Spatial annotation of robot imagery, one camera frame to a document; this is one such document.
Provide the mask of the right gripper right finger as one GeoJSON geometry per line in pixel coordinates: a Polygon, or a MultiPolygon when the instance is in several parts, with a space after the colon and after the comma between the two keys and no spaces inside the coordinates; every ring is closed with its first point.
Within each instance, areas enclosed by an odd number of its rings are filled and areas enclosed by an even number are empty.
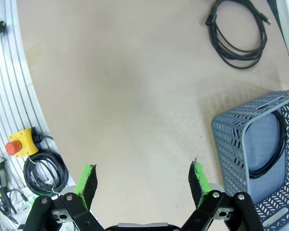
{"type": "Polygon", "coordinates": [[[263,225],[250,195],[237,192],[233,196],[213,190],[197,160],[188,173],[195,211],[180,228],[182,231],[207,231],[214,220],[224,221],[230,231],[261,231],[263,225]]]}

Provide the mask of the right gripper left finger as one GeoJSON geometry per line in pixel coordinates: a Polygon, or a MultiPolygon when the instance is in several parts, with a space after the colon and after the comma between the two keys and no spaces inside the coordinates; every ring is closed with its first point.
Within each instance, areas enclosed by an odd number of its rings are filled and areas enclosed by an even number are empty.
{"type": "Polygon", "coordinates": [[[72,222],[79,231],[102,231],[104,228],[90,212],[97,189],[96,165],[86,165],[74,192],[53,200],[35,199],[24,224],[25,231],[58,231],[64,222],[72,222]]]}

